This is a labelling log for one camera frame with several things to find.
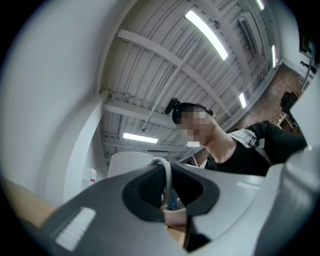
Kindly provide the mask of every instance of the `black chair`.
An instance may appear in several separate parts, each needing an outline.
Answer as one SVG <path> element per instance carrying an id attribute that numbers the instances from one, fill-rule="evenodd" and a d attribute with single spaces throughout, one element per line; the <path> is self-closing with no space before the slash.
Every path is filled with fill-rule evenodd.
<path id="1" fill-rule="evenodd" d="M 297 102 L 298 100 L 298 96 L 294 93 L 294 92 L 285 92 L 281 98 L 281 103 L 280 106 L 282 108 L 282 112 L 287 114 L 288 117 L 290 118 L 290 120 L 296 125 L 296 121 L 294 119 L 294 117 L 292 116 L 290 109 L 292 108 L 292 106 Z"/>

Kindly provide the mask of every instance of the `man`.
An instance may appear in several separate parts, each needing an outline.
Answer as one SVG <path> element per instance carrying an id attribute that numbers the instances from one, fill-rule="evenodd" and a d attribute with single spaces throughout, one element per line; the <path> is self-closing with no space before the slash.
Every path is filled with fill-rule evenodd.
<path id="1" fill-rule="evenodd" d="M 271 164 L 285 162 L 294 152 L 307 146 L 303 136 L 281 130 L 268 121 L 246 129 L 257 141 L 263 140 L 264 157 L 253 147 L 246 147 L 221 129 L 212 109 L 200 104 L 178 103 L 172 120 L 188 138 L 199 142 L 209 152 L 206 169 L 246 175 L 265 176 Z"/>

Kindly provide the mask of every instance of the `shoulder strap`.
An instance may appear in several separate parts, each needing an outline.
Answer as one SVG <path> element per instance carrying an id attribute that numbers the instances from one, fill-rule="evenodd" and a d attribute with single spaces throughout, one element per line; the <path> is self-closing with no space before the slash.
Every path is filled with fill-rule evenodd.
<path id="1" fill-rule="evenodd" d="M 270 157 L 264 150 L 265 139 L 257 139 L 256 134 L 248 129 L 240 129 L 229 133 L 229 135 L 240 142 L 248 149 L 255 149 L 271 166 L 273 165 Z"/>

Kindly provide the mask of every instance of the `ceiling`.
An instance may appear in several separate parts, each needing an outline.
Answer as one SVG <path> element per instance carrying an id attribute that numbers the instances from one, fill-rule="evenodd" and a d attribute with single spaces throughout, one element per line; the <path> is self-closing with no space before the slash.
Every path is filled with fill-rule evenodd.
<path id="1" fill-rule="evenodd" d="M 228 53 L 224 61 L 184 17 L 189 10 L 221 41 Z M 254 56 L 238 21 L 243 12 L 252 14 L 258 28 L 260 55 Z M 219 29 L 214 28 L 216 20 Z M 255 0 L 138 1 L 119 27 L 104 65 L 100 90 L 109 92 L 100 124 L 105 158 L 131 150 L 151 150 L 173 161 L 185 156 L 190 148 L 164 113 L 171 98 L 212 108 L 219 125 L 227 128 L 231 117 L 242 109 L 240 93 L 250 99 L 272 68 L 274 35 L 270 27 L 270 19 L 266 12 L 262 15 Z M 142 132 L 156 101 L 148 129 Z M 123 139 L 124 133 L 157 138 L 158 142 L 134 142 Z"/>

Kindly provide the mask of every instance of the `corrugated ceiling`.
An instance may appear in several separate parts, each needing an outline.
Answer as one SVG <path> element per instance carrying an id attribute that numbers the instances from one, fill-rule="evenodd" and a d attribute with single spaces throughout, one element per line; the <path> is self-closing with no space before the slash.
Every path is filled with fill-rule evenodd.
<path id="1" fill-rule="evenodd" d="M 225 37 L 225 31 L 215 29 L 213 20 L 206 10 L 198 8 L 189 0 L 149 0 L 138 2 L 128 14 L 119 29 L 130 31 L 147 38 L 173 55 L 183 59 L 187 52 L 195 50 L 187 58 L 189 65 L 222 99 L 231 115 L 240 108 L 238 96 L 245 92 L 247 97 L 259 87 L 263 78 L 271 68 L 271 64 L 262 67 L 257 56 L 254 56 L 249 41 L 238 18 L 244 11 L 250 11 L 258 26 L 263 42 L 264 58 L 269 56 L 270 42 L 264 20 L 254 0 L 214 0 L 211 1 L 221 13 L 231 32 L 236 35 L 245 62 L 248 65 L 252 84 L 245 82 L 243 68 L 240 66 L 235 51 Z M 184 15 L 193 10 L 215 32 L 225 47 L 228 57 L 223 61 L 206 37 L 193 26 Z M 107 69 L 103 73 L 101 90 L 108 90 L 110 100 L 118 100 L 151 110 L 168 78 L 177 68 L 162 56 L 149 51 L 136 43 L 116 37 L 112 44 L 112 53 L 108 54 Z M 218 123 L 222 125 L 230 117 L 226 111 L 215 102 L 213 97 L 198 84 L 188 73 L 180 71 L 163 98 L 160 100 L 157 113 L 164 114 L 164 109 L 171 98 L 181 102 L 192 102 L 212 108 L 216 113 Z M 131 116 L 106 112 L 103 119 L 104 136 L 106 138 L 122 139 L 124 132 L 141 134 L 143 120 Z M 158 138 L 158 144 L 183 146 L 179 132 L 164 125 L 150 123 L 148 131 L 143 134 Z M 104 145 L 105 155 L 131 150 L 130 147 Z"/>

